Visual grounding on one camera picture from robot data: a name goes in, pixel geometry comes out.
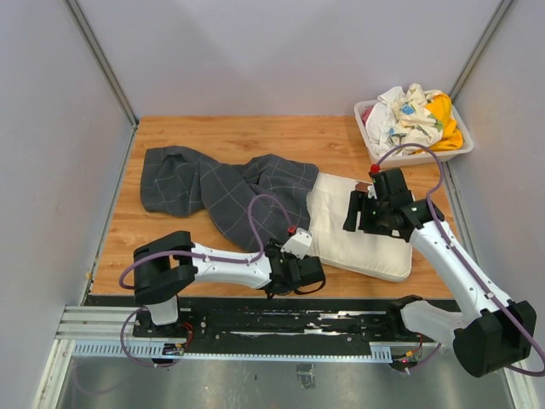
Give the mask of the cream pillow with bear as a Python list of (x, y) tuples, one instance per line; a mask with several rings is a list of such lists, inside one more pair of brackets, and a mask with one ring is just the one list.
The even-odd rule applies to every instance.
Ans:
[(402, 239), (342, 229), (350, 193), (368, 192), (368, 181), (319, 173), (307, 195), (313, 236), (310, 254), (323, 264), (392, 282), (407, 279), (412, 268), (412, 247)]

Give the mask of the dark grey checked pillowcase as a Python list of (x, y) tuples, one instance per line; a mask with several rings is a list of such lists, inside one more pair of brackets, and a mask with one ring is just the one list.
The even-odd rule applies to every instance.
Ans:
[(226, 239), (256, 252), (259, 240), (284, 242), (290, 227), (309, 228), (307, 195), (317, 177), (316, 165), (274, 154), (224, 164), (189, 147), (158, 147), (146, 151), (140, 196), (148, 212), (206, 210)]

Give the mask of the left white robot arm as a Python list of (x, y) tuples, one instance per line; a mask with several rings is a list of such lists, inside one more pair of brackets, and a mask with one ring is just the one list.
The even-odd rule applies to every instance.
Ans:
[(191, 240), (177, 231), (137, 248), (133, 264), (135, 303), (145, 309), (152, 329), (164, 337), (182, 327), (178, 294), (193, 283), (242, 285), (264, 291), (268, 298), (294, 293), (304, 287), (326, 284), (321, 261), (308, 254), (312, 235), (293, 229), (285, 242), (270, 238), (255, 253), (220, 251)]

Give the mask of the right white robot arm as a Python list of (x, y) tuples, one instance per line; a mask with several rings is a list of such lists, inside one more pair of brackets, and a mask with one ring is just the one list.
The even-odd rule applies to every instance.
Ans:
[(350, 193), (343, 228), (402, 239), (423, 255), (449, 288), (459, 308), (449, 312), (418, 296), (393, 302), (387, 334), (404, 341), (414, 333), (453, 349), (464, 370), (482, 377), (528, 358), (540, 348), (533, 338), (536, 311), (515, 302), (489, 279), (456, 239), (431, 198), (416, 200), (399, 168), (370, 168), (371, 182)]

